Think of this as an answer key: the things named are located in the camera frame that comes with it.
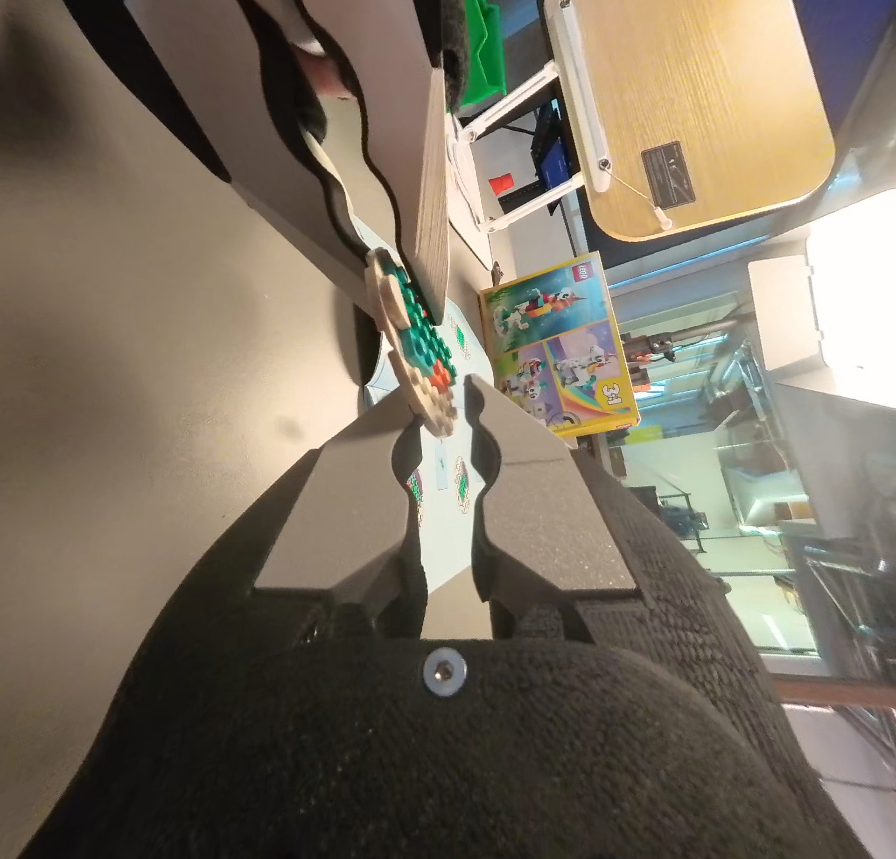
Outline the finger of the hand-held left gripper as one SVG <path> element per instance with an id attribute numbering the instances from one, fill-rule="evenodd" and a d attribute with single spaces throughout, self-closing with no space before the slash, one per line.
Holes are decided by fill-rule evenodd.
<path id="1" fill-rule="evenodd" d="M 327 123 L 294 39 L 295 0 L 126 0 L 236 193 L 354 305 L 374 312 L 369 247 L 322 148 Z"/>
<path id="2" fill-rule="evenodd" d="M 295 0 L 353 77 L 362 154 L 388 196 L 400 260 L 434 323 L 450 277 L 442 0 Z"/>

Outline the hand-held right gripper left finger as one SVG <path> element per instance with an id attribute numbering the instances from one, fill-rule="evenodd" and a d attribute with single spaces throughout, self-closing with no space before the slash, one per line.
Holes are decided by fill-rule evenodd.
<path id="1" fill-rule="evenodd" d="M 427 608 L 418 504 L 420 418 L 392 393 L 319 450 L 254 587 L 353 606 L 387 638 L 417 638 Z"/>

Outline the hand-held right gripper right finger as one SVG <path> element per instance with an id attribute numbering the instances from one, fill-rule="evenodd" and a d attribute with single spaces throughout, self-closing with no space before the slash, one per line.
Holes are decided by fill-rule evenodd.
<path id="1" fill-rule="evenodd" d="M 493 621 L 553 608 L 621 605 L 643 593 L 624 541 L 608 524 L 574 452 L 478 375 L 464 382 L 475 500 L 472 570 Z"/>

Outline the light blue instruction booklet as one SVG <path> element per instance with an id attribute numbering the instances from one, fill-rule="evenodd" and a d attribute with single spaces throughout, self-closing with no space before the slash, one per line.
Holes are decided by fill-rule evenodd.
<path id="1" fill-rule="evenodd" d="M 356 217 L 353 218 L 353 225 L 368 251 L 386 248 L 393 259 L 402 265 L 392 246 L 374 231 Z M 417 503 L 421 559 L 430 592 L 471 563 L 473 506 L 483 479 L 471 462 L 472 429 L 465 417 L 463 388 L 468 375 L 477 374 L 487 381 L 492 379 L 485 348 L 454 303 L 447 302 L 442 322 L 435 327 L 450 349 L 457 371 L 453 389 L 457 419 L 454 434 L 446 439 L 435 438 L 422 425 L 421 461 L 408 480 Z M 393 393 L 400 394 L 387 351 L 387 341 L 380 333 L 376 367 L 362 389 L 365 409 L 377 405 Z"/>

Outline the round white lego plate assembly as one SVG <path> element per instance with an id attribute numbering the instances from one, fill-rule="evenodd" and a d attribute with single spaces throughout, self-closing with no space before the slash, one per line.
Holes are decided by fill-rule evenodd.
<path id="1" fill-rule="evenodd" d="M 457 371 L 407 270 L 388 249 L 373 248 L 365 258 L 364 283 L 369 311 L 387 341 L 387 359 L 400 393 L 431 435 L 452 436 Z"/>

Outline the yellow lego box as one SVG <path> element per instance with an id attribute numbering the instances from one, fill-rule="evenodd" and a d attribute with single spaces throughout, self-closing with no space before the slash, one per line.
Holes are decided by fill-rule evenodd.
<path id="1" fill-rule="evenodd" d="M 599 254 L 478 295 L 495 387 L 563 439 L 641 422 Z"/>

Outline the person's left hand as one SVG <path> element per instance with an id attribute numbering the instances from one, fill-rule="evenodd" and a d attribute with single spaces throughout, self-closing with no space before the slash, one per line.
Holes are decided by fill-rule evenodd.
<path id="1" fill-rule="evenodd" d="M 339 67 L 325 53 L 311 52 L 297 44 L 290 45 L 299 68 L 315 94 L 338 100 L 352 100 L 353 91 L 344 83 Z"/>

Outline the green plastic bin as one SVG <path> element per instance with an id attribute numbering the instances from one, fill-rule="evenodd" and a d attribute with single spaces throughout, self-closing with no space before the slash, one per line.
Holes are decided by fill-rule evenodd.
<path id="1" fill-rule="evenodd" d="M 462 106 L 507 93 L 499 7 L 490 0 L 463 0 L 469 43 L 469 66 Z"/>

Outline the dark monitor blue screen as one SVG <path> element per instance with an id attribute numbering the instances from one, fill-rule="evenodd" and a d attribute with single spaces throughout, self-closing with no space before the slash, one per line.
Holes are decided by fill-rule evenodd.
<path id="1" fill-rule="evenodd" d="M 555 101 L 543 104 L 537 113 L 532 135 L 531 156 L 536 176 L 546 190 L 566 183 L 573 164 L 564 138 L 561 114 Z"/>

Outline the white rounded board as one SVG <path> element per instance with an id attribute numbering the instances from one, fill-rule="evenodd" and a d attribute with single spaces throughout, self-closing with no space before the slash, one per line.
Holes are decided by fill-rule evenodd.
<path id="1" fill-rule="evenodd" d="M 444 120 L 446 200 L 450 225 L 485 269 L 494 258 L 485 230 L 487 217 L 476 176 L 471 145 L 462 139 L 462 127 L 454 114 Z"/>

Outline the wooden folding table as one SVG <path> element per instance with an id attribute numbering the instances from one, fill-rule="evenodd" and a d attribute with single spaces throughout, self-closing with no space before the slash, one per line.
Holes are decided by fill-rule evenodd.
<path id="1" fill-rule="evenodd" d="M 450 139 L 470 146 L 556 82 L 579 171 L 484 220 L 579 189 L 599 229 L 644 242 L 797 203 L 835 144 L 792 0 L 543 0 L 553 57 Z"/>

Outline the white cabinet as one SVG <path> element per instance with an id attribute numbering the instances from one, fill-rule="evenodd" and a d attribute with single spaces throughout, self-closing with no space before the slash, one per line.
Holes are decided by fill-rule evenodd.
<path id="1" fill-rule="evenodd" d="M 894 409 L 894 189 L 824 215 L 801 251 L 747 271 L 775 384 Z"/>

